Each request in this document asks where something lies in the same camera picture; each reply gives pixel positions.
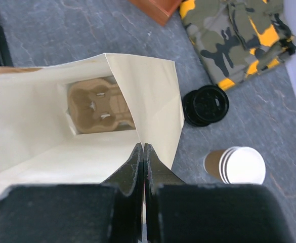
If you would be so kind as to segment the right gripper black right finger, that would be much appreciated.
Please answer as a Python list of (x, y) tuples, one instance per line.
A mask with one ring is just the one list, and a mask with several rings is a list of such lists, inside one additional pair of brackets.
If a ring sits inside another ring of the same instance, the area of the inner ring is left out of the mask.
[[(206, 155), (233, 146), (263, 157), (262, 185), (225, 184), (204, 169)], [(145, 146), (148, 238), (151, 242), (296, 242), (296, 145), (226, 143), (196, 157), (207, 180), (181, 179)]]

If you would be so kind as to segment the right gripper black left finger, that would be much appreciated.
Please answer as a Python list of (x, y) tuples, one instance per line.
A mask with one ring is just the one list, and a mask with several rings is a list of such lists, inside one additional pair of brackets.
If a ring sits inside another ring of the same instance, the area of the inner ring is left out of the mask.
[(138, 242), (143, 149), (99, 184), (20, 184), (0, 194), (0, 242)]

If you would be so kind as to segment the stack of paper cups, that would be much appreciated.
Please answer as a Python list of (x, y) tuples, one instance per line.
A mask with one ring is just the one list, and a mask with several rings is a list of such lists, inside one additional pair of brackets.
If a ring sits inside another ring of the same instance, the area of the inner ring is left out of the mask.
[(211, 151), (204, 158), (203, 166), (210, 176), (225, 184), (262, 185), (266, 176), (263, 157), (251, 147)]

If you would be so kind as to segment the brown paper bag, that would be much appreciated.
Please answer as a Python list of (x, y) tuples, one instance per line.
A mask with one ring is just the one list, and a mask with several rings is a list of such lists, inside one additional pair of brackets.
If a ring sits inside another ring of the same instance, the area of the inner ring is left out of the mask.
[[(68, 110), (76, 82), (118, 84), (135, 128), (80, 133)], [(101, 183), (133, 148), (150, 144), (173, 164), (184, 124), (179, 82), (171, 60), (103, 53), (46, 67), (0, 67), (0, 194), (16, 184)]]

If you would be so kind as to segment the cardboard cup carrier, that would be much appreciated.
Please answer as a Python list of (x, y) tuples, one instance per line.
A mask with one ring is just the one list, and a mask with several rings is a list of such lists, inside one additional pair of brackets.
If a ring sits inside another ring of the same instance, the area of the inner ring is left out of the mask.
[(121, 123), (135, 123), (118, 84), (94, 78), (72, 84), (67, 92), (68, 110), (83, 134), (112, 132)]

